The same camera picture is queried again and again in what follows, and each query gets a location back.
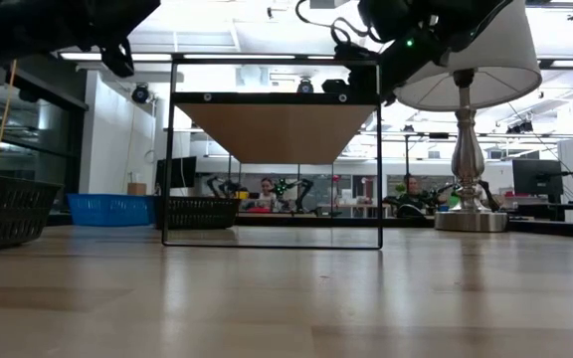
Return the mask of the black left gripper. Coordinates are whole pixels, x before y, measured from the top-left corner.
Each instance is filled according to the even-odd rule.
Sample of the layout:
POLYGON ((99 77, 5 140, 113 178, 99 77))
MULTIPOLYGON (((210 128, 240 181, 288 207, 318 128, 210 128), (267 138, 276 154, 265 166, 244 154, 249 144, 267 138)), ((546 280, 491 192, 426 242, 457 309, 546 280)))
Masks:
MULTIPOLYGON (((129 28, 135 29, 160 5, 160 0, 129 0, 126 8, 129 28)), ((67 0, 67 28, 70 47, 83 52, 96 47, 100 60, 114 75, 120 78, 134 75, 126 26, 119 19, 119 9, 110 1, 67 0)))

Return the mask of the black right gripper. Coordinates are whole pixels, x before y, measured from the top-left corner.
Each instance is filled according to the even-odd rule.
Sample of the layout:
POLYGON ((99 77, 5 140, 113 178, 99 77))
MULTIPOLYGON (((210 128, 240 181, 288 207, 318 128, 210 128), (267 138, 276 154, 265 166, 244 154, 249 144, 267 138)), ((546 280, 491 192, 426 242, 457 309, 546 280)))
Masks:
POLYGON ((429 31, 412 30, 381 54, 352 45, 348 50, 350 60, 376 60, 379 70, 349 67, 348 83, 341 79, 326 80, 321 87, 325 93, 374 93, 376 85, 379 85, 382 99, 395 99, 396 88, 403 86, 428 62, 440 57, 441 43, 429 31))

